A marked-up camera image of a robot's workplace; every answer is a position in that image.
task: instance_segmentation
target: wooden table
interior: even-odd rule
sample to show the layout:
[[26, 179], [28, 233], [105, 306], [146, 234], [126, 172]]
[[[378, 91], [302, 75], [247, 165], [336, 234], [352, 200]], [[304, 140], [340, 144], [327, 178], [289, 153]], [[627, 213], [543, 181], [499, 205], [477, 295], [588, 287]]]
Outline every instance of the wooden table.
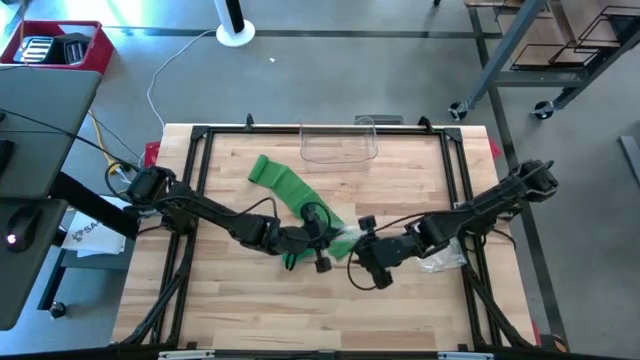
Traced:
[[[167, 125], [159, 166], [182, 174], [191, 128]], [[478, 194], [498, 180], [487, 133], [479, 126], [461, 129], [473, 191]], [[297, 135], [218, 134], [205, 194], [238, 211], [268, 196], [267, 189], [247, 181], [256, 158], [265, 154], [289, 165], [346, 223], [357, 226], [359, 217], [374, 214], [381, 225], [403, 215], [449, 208], [439, 146], [432, 136], [379, 136], [379, 154], [369, 171], [308, 173]], [[192, 177], [194, 188], [201, 154], [202, 144]], [[278, 209], [283, 224], [299, 224], [283, 203]], [[270, 205], [254, 212], [271, 214]], [[500, 229], [508, 231], [504, 224]], [[397, 233], [399, 228], [390, 231]], [[156, 300], [168, 242], [164, 230], [138, 237], [114, 341], [129, 335]], [[491, 233], [485, 252], [496, 302], [523, 337], [533, 342], [513, 245]], [[352, 270], [357, 282], [371, 283], [364, 269]], [[312, 260], [289, 272], [280, 257], [245, 249], [224, 230], [201, 221], [180, 343], [197, 341], [199, 348], [214, 349], [395, 351], [455, 350], [457, 344], [471, 344], [459, 270], [426, 274], [417, 260], [410, 259], [392, 272], [391, 287], [360, 291], [349, 283], [344, 261], [334, 261], [333, 270], [325, 274], [315, 272]], [[489, 341], [486, 312], [479, 299], [478, 304]], [[173, 303], [168, 306], [163, 336], [169, 332], [173, 308]]]

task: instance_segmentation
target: caster wheel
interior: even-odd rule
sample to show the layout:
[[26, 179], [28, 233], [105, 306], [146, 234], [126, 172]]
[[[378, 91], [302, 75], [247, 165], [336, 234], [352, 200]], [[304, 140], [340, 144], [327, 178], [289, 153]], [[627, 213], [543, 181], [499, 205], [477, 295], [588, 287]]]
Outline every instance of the caster wheel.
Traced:
[[460, 121], [467, 117], [467, 109], [462, 106], [461, 102], [454, 102], [449, 106], [449, 114], [451, 114], [454, 121]]
[[541, 101], [533, 108], [533, 115], [538, 120], [547, 120], [553, 116], [553, 104], [551, 101]]
[[67, 314], [67, 307], [61, 302], [54, 301], [49, 313], [53, 319], [61, 318]]

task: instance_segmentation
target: clear plastic container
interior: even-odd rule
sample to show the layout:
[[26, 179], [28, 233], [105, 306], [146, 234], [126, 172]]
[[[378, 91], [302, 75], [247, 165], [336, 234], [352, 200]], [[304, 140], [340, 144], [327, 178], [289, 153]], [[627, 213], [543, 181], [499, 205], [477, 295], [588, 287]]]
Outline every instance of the clear plastic container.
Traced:
[[300, 156], [310, 172], [366, 171], [378, 155], [373, 119], [354, 125], [300, 125]]

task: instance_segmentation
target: computer mouse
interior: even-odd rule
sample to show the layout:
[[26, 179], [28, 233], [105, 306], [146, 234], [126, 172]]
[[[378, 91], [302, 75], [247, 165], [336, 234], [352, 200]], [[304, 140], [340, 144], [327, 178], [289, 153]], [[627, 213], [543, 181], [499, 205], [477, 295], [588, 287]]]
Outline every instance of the computer mouse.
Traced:
[[35, 206], [23, 206], [11, 215], [5, 231], [7, 250], [22, 252], [33, 244], [41, 212]]

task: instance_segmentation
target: red basket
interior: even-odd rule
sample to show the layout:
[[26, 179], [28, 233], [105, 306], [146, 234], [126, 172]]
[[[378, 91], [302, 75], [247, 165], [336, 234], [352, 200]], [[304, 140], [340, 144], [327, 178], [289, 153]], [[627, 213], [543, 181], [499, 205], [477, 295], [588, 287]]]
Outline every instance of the red basket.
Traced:
[[[24, 22], [24, 36], [58, 36], [64, 35], [65, 31], [61, 25], [76, 26], [92, 26], [96, 28], [95, 34], [89, 43], [84, 60], [75, 65], [64, 64], [29, 64], [30, 67], [39, 67], [47, 69], [67, 69], [67, 70], [91, 70], [98, 71], [102, 75], [107, 70], [111, 54], [113, 53], [113, 44], [102, 30], [102, 24], [99, 21], [31, 21]], [[0, 64], [16, 64], [13, 56], [20, 47], [20, 25], [11, 36], [9, 44], [0, 57]]]

